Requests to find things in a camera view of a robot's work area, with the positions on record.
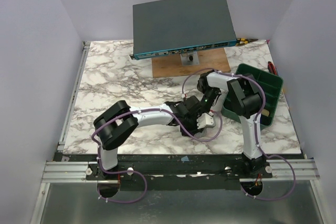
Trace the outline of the grey striped underwear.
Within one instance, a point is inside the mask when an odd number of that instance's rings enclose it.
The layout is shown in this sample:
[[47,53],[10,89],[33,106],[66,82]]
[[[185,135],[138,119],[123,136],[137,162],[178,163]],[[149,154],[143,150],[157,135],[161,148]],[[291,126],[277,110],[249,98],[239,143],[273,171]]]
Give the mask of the grey striped underwear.
[[193,135],[194,138],[202,138],[207,135],[207,128],[200,129],[197,133]]

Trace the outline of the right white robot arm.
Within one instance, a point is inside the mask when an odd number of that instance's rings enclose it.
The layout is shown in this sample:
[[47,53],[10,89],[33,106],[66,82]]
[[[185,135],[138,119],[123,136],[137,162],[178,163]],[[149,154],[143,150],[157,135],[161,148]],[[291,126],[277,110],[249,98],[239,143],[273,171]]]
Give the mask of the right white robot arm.
[[214,100],[218,90],[226,90],[232,111],[238,115],[243,131],[242,173],[249,178],[259,174],[266,162],[260,147],[260,119],[266,97],[252,75],[222,73],[212,70],[200,75],[197,89],[205,100]]

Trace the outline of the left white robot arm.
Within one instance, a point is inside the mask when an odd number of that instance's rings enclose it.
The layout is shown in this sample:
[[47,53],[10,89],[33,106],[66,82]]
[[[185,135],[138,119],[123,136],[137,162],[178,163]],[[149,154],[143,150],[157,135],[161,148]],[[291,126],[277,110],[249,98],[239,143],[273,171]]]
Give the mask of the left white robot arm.
[[196,136],[203,131],[199,118],[209,112],[204,101],[191,96],[180,102],[165,102],[158,106],[134,107],[125,100],[116,102],[94,120],[100,139],[98,173],[104,179],[116,175],[118,148],[138,127],[151,125],[179,126],[183,136]]

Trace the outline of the blue tape piece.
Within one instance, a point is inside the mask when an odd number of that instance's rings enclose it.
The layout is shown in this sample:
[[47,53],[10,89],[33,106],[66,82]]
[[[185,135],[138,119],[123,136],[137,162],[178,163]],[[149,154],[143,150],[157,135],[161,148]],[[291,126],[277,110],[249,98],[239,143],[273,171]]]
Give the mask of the blue tape piece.
[[189,160],[188,156],[184,156],[184,157],[181,158],[181,161],[182,162],[189,162],[190,160]]

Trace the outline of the brown plywood board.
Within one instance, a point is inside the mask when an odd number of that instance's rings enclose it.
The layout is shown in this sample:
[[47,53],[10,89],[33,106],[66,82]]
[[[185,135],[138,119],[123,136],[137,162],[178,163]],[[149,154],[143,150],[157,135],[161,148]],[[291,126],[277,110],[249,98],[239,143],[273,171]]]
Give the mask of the brown plywood board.
[[152,58],[154,78],[188,76],[196,71],[205,72],[207,68],[231,71],[224,48]]

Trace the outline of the cream rolled cloth in tray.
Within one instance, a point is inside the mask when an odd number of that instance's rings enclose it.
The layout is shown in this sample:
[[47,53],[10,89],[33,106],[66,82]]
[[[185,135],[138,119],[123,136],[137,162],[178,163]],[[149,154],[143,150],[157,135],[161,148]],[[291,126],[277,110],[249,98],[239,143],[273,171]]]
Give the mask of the cream rolled cloth in tray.
[[270,116],[270,112],[268,110],[266,110],[266,109],[263,109],[261,113],[264,116]]

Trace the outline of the green divided plastic tray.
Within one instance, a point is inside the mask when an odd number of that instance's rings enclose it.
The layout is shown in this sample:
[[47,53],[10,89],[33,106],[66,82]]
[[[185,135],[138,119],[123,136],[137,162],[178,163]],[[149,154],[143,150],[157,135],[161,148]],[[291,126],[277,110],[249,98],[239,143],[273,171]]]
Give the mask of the green divided plastic tray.
[[263,130],[271,126],[281,94],[283,79],[277,75],[269,73],[268,71],[263,71],[245,63],[238,65],[235,74],[251,74],[253,75],[256,82],[262,87],[266,97],[266,104],[264,109],[269,112],[269,115],[261,115],[260,129]]

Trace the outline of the red black utility knife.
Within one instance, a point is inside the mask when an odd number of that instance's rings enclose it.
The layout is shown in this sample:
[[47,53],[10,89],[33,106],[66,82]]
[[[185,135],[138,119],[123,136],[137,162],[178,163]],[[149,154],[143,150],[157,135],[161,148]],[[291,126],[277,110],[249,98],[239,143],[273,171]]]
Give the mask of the red black utility knife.
[[271,74],[274,74],[276,76],[278,75],[277,69],[276,69],[275,65],[271,61],[268,62],[268,71]]

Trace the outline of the grey metal stand bracket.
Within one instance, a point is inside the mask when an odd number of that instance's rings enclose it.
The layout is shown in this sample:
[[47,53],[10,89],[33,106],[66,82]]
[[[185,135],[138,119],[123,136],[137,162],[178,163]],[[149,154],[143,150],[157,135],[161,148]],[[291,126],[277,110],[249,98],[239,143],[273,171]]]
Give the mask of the grey metal stand bracket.
[[200,61],[197,52],[190,52],[187,54],[180,54],[182,66],[196,66]]

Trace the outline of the grey network switch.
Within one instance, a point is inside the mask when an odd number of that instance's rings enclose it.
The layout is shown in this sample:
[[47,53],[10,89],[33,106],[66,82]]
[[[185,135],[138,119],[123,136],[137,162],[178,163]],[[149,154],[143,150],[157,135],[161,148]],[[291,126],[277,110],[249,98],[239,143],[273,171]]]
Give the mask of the grey network switch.
[[133,54],[141,60],[231,47],[227,0],[159,0],[133,6]]

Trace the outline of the black metal base rail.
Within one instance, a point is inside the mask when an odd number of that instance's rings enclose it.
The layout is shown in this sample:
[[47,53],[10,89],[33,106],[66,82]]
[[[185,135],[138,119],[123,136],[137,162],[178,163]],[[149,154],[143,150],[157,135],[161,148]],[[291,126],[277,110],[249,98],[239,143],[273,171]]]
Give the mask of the black metal base rail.
[[[181,158],[188,156],[189,162]],[[269,162],[261,168],[248,170],[240,154],[204,155],[118,155],[118,164],[110,174],[91,161],[86,179],[106,188],[122,190],[239,190],[243,180],[253,183],[272,178]]]

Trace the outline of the aluminium frame rail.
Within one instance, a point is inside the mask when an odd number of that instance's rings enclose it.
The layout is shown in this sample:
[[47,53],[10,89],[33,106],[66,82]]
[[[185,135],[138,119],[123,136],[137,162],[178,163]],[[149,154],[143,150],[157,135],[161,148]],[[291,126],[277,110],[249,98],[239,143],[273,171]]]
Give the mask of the aluminium frame rail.
[[[70,101],[69,101],[68,109],[67,109],[67,112],[66,112],[66,117],[65,117],[63,126],[61,128],[61,134],[60,134],[59,140],[57,142],[55,152],[53,153],[53,157],[51,159],[54,158],[55,154],[63,152],[65,142],[66,142],[67,133],[68,133],[68,129],[69,129],[69,125],[70,125],[70,121],[71,121],[71,117],[72,117],[72,113],[73,113],[74,106],[75,106],[75,103],[76,103],[76,98],[77,98],[78,89],[79,89],[79,86],[80,86],[80,81],[81,81],[82,74],[83,74],[83,71],[84,71],[84,68],[85,68],[85,63],[86,63],[86,60],[87,60],[90,44],[91,44],[90,41],[84,41],[83,42],[83,51],[82,51],[82,54],[81,54],[79,68],[78,68],[76,78],[75,78],[75,82],[74,82],[74,85],[73,85],[73,89],[72,89],[72,92],[71,92]],[[43,212],[44,212],[44,207],[45,207],[47,197],[48,197],[49,188],[50,188],[50,183],[43,182],[43,180],[41,179],[39,192],[38,192],[38,196],[37,196],[37,199],[36,199],[36,203],[35,203],[35,206],[34,206],[34,210],[33,210],[33,213],[32,213],[30,223],[40,223],[41,222]]]

